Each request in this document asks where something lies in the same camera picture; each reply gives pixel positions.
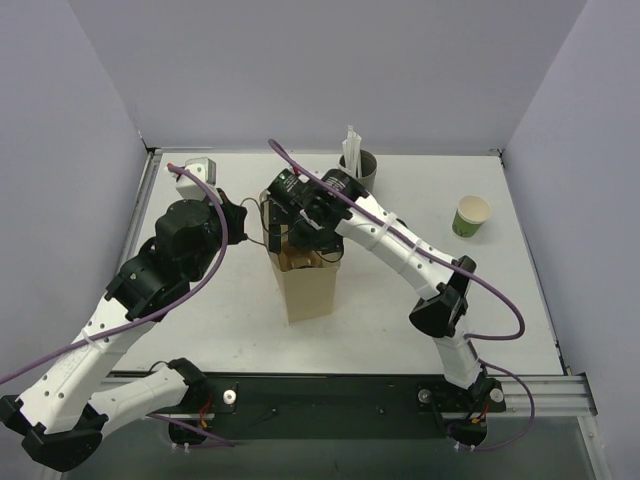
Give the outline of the brown paper takeout bag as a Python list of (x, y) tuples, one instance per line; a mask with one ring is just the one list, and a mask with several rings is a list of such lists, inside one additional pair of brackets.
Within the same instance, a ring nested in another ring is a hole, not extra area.
[(266, 191), (258, 198), (246, 197), (241, 205), (251, 202), (258, 209), (260, 227), (263, 238), (254, 244), (266, 249), (274, 272), (279, 291), (285, 305), (289, 324), (320, 318), (333, 312), (337, 275), (344, 255), (344, 249), (337, 252), (320, 253), (312, 250), (322, 260), (320, 268), (296, 269), (288, 272), (280, 270), (278, 255), (284, 244), (294, 247), (290, 240), (294, 230), (294, 222), (290, 224), (276, 219), (276, 205)]

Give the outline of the single brown pulp carrier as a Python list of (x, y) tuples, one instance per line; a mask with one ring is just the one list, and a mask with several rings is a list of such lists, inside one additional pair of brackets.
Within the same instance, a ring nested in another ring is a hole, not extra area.
[(320, 268), (322, 260), (312, 250), (299, 250), (289, 244), (284, 244), (278, 255), (280, 270), (288, 272), (296, 269)]

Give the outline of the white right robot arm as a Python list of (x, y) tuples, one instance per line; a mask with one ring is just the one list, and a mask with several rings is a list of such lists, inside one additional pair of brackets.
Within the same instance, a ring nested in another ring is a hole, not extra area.
[(283, 235), (285, 247), (327, 260), (340, 258), (346, 240), (372, 253), (418, 295), (409, 320), (433, 339), (445, 380), (464, 390), (477, 387), (482, 367), (457, 325), (468, 308), (475, 262), (431, 247), (345, 172), (331, 169), (322, 181), (317, 185), (288, 169), (275, 177), (266, 189), (269, 239)]

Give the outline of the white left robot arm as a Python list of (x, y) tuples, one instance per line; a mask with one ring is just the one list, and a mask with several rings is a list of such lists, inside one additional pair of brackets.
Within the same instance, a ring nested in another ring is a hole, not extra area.
[(30, 388), (1, 399), (1, 421), (23, 438), (35, 462), (68, 472), (86, 461), (114, 431), (158, 410), (193, 411), (213, 395), (190, 361), (167, 362), (156, 372), (109, 391), (98, 388), (129, 348), (220, 265), (219, 251), (246, 240), (246, 208), (223, 191), (171, 204), (155, 234), (126, 261), (79, 334), (83, 346), (63, 354)]

